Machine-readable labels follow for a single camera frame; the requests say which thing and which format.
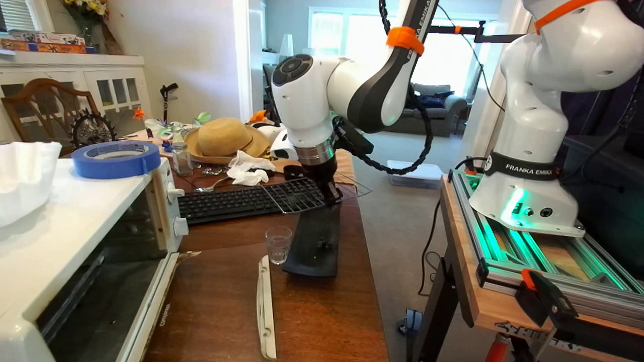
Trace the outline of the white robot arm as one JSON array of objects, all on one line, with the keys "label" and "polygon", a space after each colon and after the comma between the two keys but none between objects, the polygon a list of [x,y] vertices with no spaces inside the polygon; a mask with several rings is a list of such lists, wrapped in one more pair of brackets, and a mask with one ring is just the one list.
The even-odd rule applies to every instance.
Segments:
[{"label": "white robot arm", "polygon": [[[578,201],[555,162],[568,132],[565,93],[608,90],[644,63],[644,28],[615,0],[521,0],[531,28],[504,51],[504,112],[474,142],[483,179],[469,206],[519,232],[580,237]],[[408,0],[386,32],[391,57],[375,72],[348,58],[296,54],[273,68],[272,93],[299,160],[329,188],[334,142],[381,131],[400,118],[436,0]]]}]

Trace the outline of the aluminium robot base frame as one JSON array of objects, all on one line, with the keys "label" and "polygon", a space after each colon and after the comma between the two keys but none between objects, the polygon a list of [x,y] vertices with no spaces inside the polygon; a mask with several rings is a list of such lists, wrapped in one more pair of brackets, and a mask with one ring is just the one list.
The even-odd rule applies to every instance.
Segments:
[{"label": "aluminium robot base frame", "polygon": [[[598,359],[644,362],[644,288],[596,240],[534,235],[507,229],[469,207],[477,177],[442,177],[440,200],[449,235],[449,263],[464,317],[476,326],[521,338],[540,355],[546,347]],[[535,321],[515,299],[524,272],[547,279],[570,304],[547,308]]]}]

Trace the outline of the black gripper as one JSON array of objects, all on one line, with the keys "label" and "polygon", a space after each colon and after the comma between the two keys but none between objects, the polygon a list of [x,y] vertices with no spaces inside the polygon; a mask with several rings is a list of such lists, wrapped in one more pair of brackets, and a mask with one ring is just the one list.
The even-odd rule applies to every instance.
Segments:
[{"label": "black gripper", "polygon": [[341,201],[343,190],[336,186],[334,172],[336,172],[336,158],[329,158],[318,164],[303,162],[303,172],[316,183],[325,201],[334,206]]}]

